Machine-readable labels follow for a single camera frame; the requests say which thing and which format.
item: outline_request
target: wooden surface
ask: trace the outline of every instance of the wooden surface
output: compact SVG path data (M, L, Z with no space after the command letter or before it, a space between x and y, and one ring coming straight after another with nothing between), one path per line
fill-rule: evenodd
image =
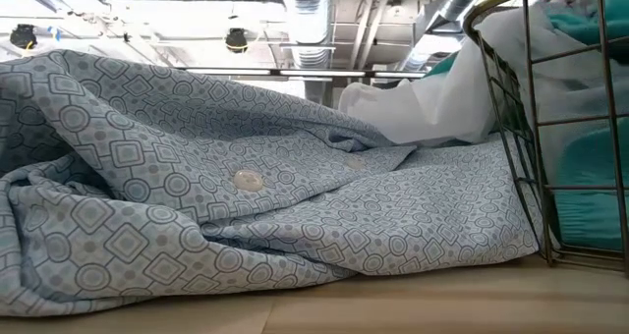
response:
M629 280L536 257L315 288L163 299L54 319L0 318L0 333L629 333Z

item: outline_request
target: wire basket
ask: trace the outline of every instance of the wire basket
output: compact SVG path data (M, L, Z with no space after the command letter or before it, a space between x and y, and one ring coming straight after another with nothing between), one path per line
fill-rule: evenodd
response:
M504 148L507 152L511 172L513 175L515 188L518 197L525 208L527 216L531 221L534 213L542 214L542 225L538 227L538 236L541 245L540 254L548 265L566 263L572 265L583 265L595 268L613 269L624 271L629 276L629 237L627 228L627 213L625 204L625 193L622 179L622 166L620 158L620 140L618 136L617 120L626 114L616 112L616 100L612 84L610 69L609 46L629 39L627 37L614 38L609 40L607 34L607 22L605 20L604 0L598 0L599 12L599 33L600 43L586 46L580 50L572 50L555 54L543 58L532 58L531 50L531 23L529 0L522 0L522 16L524 18L525 32L525 52L526 52L526 74L528 78L526 90L530 94L530 99L525 106L520 96L520 84L516 74L509 65L502 60L496 51L487 44L482 34L475 30L473 25L484 18L488 13L495 12L501 4L512 0L487 0L477 6L467 16L464 29L467 35L476 42L483 53L483 61L486 71L487 84L496 115L497 126ZM603 78L605 86L605 97L607 112L605 115L578 117L571 119L540 121L538 114L538 103L535 95L534 66L578 55L587 51L599 51L603 60ZM530 116L525 114L529 108ZM611 135L611 145L613 153L613 172L615 184L610 186L595 185L552 185L549 184L544 172L543 150L541 144L540 127L553 127L569 124L579 124L580 122L608 121ZM526 195L533 191L534 201L531 202ZM618 214L620 215L619 227L622 247L621 250L604 250L600 248L571 246L563 242L561 237L561 227L559 226L559 216L557 213L555 195L557 193L569 193L570 191L588 191L615 194L617 198Z

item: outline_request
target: white fabric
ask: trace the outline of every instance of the white fabric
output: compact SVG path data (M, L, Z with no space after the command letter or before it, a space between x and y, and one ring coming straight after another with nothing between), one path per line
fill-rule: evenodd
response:
M339 110L397 143L480 142L495 121L482 59L476 44L466 40L449 73L392 89L352 83L341 94Z
M544 4L530 9L531 56L547 57L582 49L585 44L556 30L546 15ZM492 31L499 24L500 31ZM478 26L483 38L516 73L520 96L529 124L533 125L531 95L526 68L525 29L522 10L496 13ZM606 115L607 102L603 80L603 60L598 51L571 55L533 66L534 88L539 122ZM629 112L629 70L611 60L613 85L618 112ZM555 125L541 128L543 161L546 175L555 181L556 165L570 141L597 129L608 127L606 120Z

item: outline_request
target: teal fabric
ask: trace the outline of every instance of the teal fabric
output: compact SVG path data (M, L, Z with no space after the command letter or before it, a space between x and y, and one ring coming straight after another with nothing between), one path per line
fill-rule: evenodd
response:
M623 180L629 182L629 120L618 122ZM609 129L573 141L563 152L558 184L615 185ZM614 192L558 192L555 194L563 242L571 246L620 251L620 218Z
M437 65L434 66L434 68L432 68L432 70L430 70L425 75L425 78L438 74L448 73L450 69L452 69L452 65L454 65L454 60L456 60L456 56L458 54L459 52L454 52L448 55L447 58L441 60Z
M548 14L552 25L580 42L591 45L600 43L598 3L589 6L588 15L578 11ZM605 0L605 15L609 38L629 35L629 1ZM613 45L611 56L621 62L629 60L622 47Z

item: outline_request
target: crumpled fabric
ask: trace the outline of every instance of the crumpled fabric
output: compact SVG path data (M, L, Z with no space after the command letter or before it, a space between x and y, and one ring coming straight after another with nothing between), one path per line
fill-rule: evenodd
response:
M496 137L414 151L306 100L71 51L0 64L0 168L0 315L489 264L539 247ZM263 188L238 189L239 171Z

